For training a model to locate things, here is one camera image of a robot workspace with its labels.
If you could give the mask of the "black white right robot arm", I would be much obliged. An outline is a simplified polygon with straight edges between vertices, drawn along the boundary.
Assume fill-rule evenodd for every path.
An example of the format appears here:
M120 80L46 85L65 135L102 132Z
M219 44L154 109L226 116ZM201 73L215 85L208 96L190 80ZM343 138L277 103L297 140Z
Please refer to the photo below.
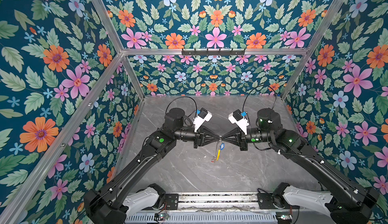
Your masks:
M283 128L281 117L271 108L257 112L255 127L248 114L236 110L228 116L237 128L222 136L224 142L248 150L248 144L268 143L268 148L296 163L326 190L308 191L280 183L272 193L276 208L286 205L307 208L330 217L336 224L366 224L380 196L373 187L363 187L333 167L299 133Z

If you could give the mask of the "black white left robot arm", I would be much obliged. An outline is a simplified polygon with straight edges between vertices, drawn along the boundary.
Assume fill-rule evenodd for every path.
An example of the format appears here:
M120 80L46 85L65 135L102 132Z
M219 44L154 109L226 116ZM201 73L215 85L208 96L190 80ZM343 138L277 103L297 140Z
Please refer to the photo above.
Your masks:
M136 193L132 193L132 189L176 146L177 141L193 142L199 147L219 140L203 126L212 118L205 108L196 112L193 124L187 127L184 125L187 116L181 108L171 109L164 118L163 125L145 139L139 154L119 174L98 191L85 194L85 212L94 224L123 224L128 216L146 208L164 209L166 192L158 184Z

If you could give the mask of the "large keyring with yellow sleeve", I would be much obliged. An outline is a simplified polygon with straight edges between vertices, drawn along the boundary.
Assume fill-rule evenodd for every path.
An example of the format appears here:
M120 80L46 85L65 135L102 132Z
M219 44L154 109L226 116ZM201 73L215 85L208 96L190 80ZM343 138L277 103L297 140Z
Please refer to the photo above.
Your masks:
M218 161L219 159L219 156L220 156L220 145L221 145L221 141L218 140L217 144L216 144L216 153L215 153L215 156L214 156L214 161Z

